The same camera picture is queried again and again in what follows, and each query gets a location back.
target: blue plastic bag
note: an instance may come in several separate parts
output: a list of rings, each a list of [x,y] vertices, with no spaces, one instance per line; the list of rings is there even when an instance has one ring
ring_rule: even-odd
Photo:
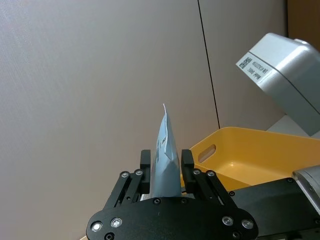
[[[153,162],[152,197],[181,196],[180,167],[170,119],[164,107]]]

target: yellow plastic bin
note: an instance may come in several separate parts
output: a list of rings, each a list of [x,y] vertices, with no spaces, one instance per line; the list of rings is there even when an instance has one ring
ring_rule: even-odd
[[[225,127],[191,148],[194,167],[214,170],[230,191],[291,177],[320,165],[320,140],[238,127]]]

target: wooden surface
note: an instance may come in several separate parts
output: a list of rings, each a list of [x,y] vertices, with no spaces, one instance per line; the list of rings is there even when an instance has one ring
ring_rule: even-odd
[[[288,0],[288,32],[320,51],[320,1]]]

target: printed label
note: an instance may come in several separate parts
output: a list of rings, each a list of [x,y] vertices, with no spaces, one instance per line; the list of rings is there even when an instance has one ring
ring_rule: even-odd
[[[250,52],[247,52],[236,65],[256,84],[265,79],[273,69]]]

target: black metal plate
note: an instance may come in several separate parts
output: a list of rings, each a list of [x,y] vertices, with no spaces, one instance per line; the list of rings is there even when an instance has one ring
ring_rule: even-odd
[[[292,178],[235,190],[235,204],[249,212],[259,227],[259,237],[307,230],[316,233],[317,211]]]
[[[159,199],[160,204],[154,204],[153,198],[97,212],[88,223],[88,239],[104,240],[107,233],[113,233],[115,240],[234,240],[234,231],[240,233],[242,240],[258,235],[252,216],[240,208],[183,197]],[[224,225],[223,216],[232,217],[233,226]],[[111,227],[115,217],[122,219],[117,228]],[[253,220],[254,228],[245,229],[243,219]],[[100,231],[91,230],[95,221],[102,222]]]

